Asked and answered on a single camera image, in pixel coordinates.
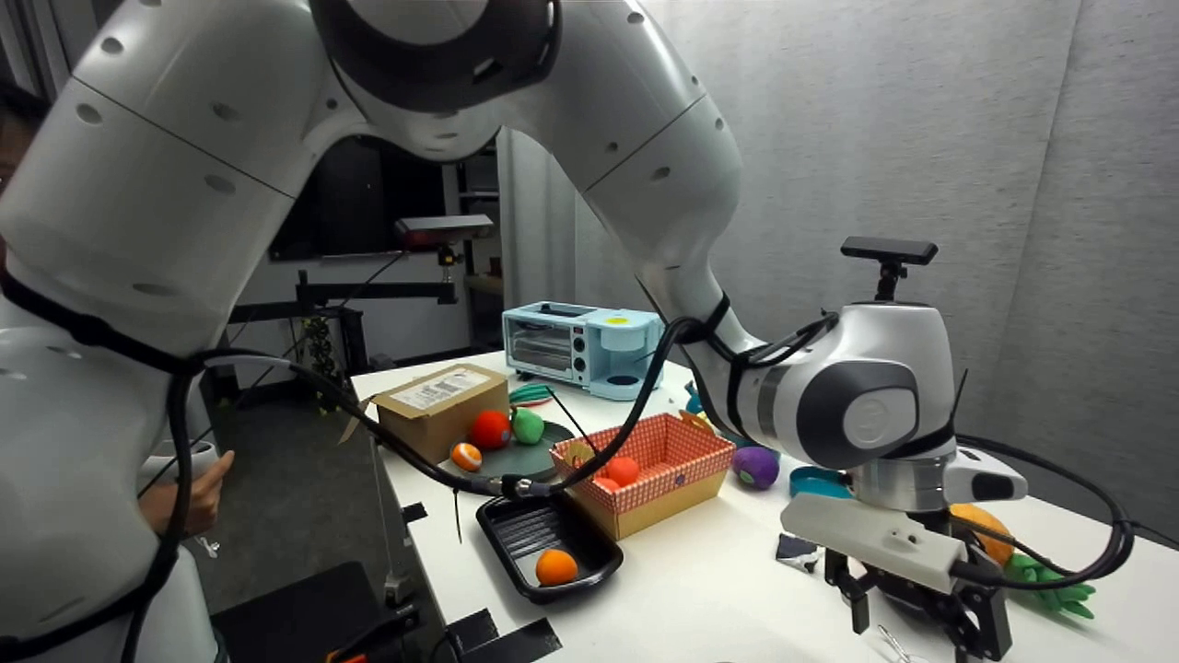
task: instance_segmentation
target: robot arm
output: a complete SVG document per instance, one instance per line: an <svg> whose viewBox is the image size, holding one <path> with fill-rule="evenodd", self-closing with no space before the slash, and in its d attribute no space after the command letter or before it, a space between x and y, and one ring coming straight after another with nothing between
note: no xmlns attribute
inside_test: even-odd
<svg viewBox="0 0 1179 663"><path fill-rule="evenodd" d="M903 512L943 508L958 486L954 438L884 457L951 420L954 372L936 309L851 306L792 350L744 332L707 262L737 206L737 140L630 0L122 4L0 203L7 273L136 343L195 354L214 346L335 140L383 136L424 158L461 158L501 125L556 155L667 320L704 324L685 354L715 420L858 471L855 519L895 516L895 527L847 553L947 589L962 545L943 541L940 564L921 571L910 571L914 556L892 564L895 549L884 553ZM122 354L77 350L15 302L0 302L0 320L11 328L0 335L11 424L0 446L0 634L37 637L144 575L155 538L136 523L133 475L162 431L166 379ZM44 394L88 416L37 416ZM796 527L844 545L833 519L811 508ZM77 553L70 575L52 564L63 549ZM147 659L214 659L199 619L199 582L177 564L140 648ZM111 659L118 645L111 622L55 652Z"/></svg>

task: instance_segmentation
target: wire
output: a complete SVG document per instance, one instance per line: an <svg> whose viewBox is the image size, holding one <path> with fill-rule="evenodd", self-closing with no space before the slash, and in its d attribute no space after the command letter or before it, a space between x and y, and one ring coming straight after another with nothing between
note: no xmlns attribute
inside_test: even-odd
<svg viewBox="0 0 1179 663"><path fill-rule="evenodd" d="M251 332L251 320L243 320L225 346L236 346Z"/></svg>
<svg viewBox="0 0 1179 663"><path fill-rule="evenodd" d="M1035 464L1043 471L1054 471L1083 490L1091 490L1105 508L1109 508L1109 538L1105 538L1105 549L1094 564L1087 564L1083 571L1065 571L1057 564L1050 564L1054 571L1061 571L1065 578L1054 578L1054 582L1013 582L1013 578L998 578L998 575L980 575L965 564L954 564L954 575L962 582L973 582L973 586L1002 586L1002 589L1032 589L1032 593L1046 593L1046 589L1068 589L1068 586L1083 586L1091 578L1105 578L1113 571L1120 571L1131 553L1135 553L1135 527L1120 516L1120 505L1091 479L1046 460L1046 457L1035 457L1028 449L1017 449L1017 446L1006 446L1006 442L995 442L995 438L976 438L976 435L958 435L962 446L976 446L984 453L995 453L995 457L1017 457L1024 464Z"/></svg>
<svg viewBox="0 0 1179 663"><path fill-rule="evenodd" d="M829 317L818 317L811 324L803 324L792 339L785 343L770 343L748 354L748 368L770 368L788 361L796 350L811 346L818 335L825 335L833 328Z"/></svg>
<svg viewBox="0 0 1179 663"><path fill-rule="evenodd" d="M173 438L173 460L177 460L177 497L173 497L169 523L166 523L166 530L158 538L155 560L147 567L147 586L151 582L155 586L144 593L144 600L129 615L129 630L125 630L125 641L122 641L122 663L136 663L140 630L147 622L151 600L158 597L158 589L166 586L166 578L173 575L173 564L177 564L177 549L181 549L184 523L188 523L188 501L192 501L192 438L188 438L184 405L195 394L195 383L206 372L210 357L214 354L188 357L173 372L169 390L166 390L166 420L169 420L169 431L173 431L169 438Z"/></svg>
<svg viewBox="0 0 1179 663"><path fill-rule="evenodd" d="M405 258L405 250L394 250L376 273L368 273L339 306L328 309L346 309L372 280L379 280L391 265L398 265ZM298 346L306 343L306 332L280 354L291 357ZM251 398L273 372L276 365L269 365L239 398ZM169 457L140 490L136 497L144 497L169 468L177 464L177 457Z"/></svg>
<svg viewBox="0 0 1179 663"><path fill-rule="evenodd" d="M556 409L564 413L564 420L582 435L582 442L590 446L586 427L578 424L578 416L564 405L564 398L545 383L545 390L553 394Z"/></svg>
<svg viewBox="0 0 1179 663"><path fill-rule="evenodd" d="M984 523L973 523L973 519L958 519L951 516L958 527L973 530L973 534L984 534L984 538L995 538L995 541L1006 541L1013 549L1021 549L1024 556L1039 560L1043 567L1057 571L1057 575L1072 575L1068 567L1057 567L1054 560L1046 560L1039 549L1024 545L1021 538L1013 534L1002 534L995 527L984 527Z"/></svg>

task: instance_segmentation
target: white table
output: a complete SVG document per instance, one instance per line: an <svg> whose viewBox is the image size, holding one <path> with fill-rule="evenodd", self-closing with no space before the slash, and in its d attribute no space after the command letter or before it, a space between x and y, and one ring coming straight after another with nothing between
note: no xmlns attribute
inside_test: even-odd
<svg viewBox="0 0 1179 663"><path fill-rule="evenodd" d="M508 372L501 354L475 354L461 361ZM438 372L442 365L449 361L354 376L354 390L368 398L376 390ZM667 365L648 413L682 409L685 383L689 372ZM597 401L571 387L564 387L560 398L586 431L615 427L630 409L630 401ZM567 424L556 405L542 405L538 416ZM538 608L516 593L505 567L490 553L475 523L483 497L457 497L457 538L453 494L446 486L416 475L398 457L387 457L387 475L402 505L427 505L427 519L413 523L413 538L446 622L486 608L501 634L508 634L545 615L564 641L564 648L549 659L954 659L954 648L940 630L914 626L881 604L877 593L873 630L855 637L847 604L833 586L774 560L781 534L777 516L788 501L785 486L774 486L770 494L744 494L733 486L733 479L726 479L715 501L626 538L626 560L601 593ZM991 512L998 512L1017 538L1072 567L1087 564L1105 545L1109 530L1035 497L998 505ZM1010 604L1013 648L1006 659L1175 659L1175 600L1179 553L1138 538L1135 560L1116 578L1098 582L1098 593L1091 597L1091 622L1054 622Z"/></svg>

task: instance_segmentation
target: basket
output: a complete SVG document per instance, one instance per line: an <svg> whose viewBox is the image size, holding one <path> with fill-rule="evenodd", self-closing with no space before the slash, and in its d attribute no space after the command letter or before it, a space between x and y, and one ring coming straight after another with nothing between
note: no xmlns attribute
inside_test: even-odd
<svg viewBox="0 0 1179 663"><path fill-rule="evenodd" d="M619 427L590 435L593 449L604 449ZM586 453L582 438L553 446L553 468L575 471ZM678 420L671 413L648 416L634 427L619 449L641 464L630 486L608 486L597 475L571 486L575 501L619 541L682 508L711 501L733 464L733 446L700 424Z"/></svg>

